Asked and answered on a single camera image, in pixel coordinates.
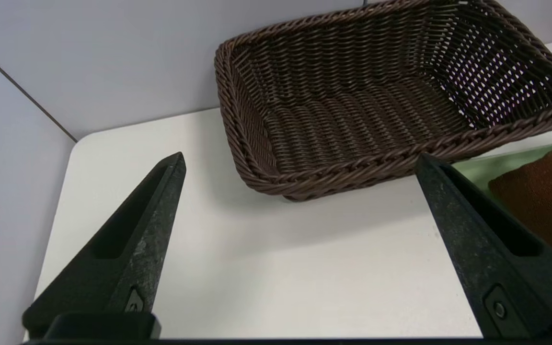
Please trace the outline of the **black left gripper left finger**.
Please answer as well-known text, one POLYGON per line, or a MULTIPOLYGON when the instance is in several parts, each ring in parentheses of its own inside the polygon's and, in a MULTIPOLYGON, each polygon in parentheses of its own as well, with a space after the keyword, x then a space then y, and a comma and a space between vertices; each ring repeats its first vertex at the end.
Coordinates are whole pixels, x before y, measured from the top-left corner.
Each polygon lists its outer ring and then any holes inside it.
POLYGON ((147 341, 186 164, 159 161, 25 310, 29 341, 147 341))

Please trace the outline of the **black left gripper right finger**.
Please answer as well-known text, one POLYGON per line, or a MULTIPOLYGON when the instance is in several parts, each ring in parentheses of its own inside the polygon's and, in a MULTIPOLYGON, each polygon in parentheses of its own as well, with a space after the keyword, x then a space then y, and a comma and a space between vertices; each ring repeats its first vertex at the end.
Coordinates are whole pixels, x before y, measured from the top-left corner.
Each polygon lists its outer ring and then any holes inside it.
POLYGON ((415 174, 484 340, 552 342, 552 247, 450 164, 415 174))

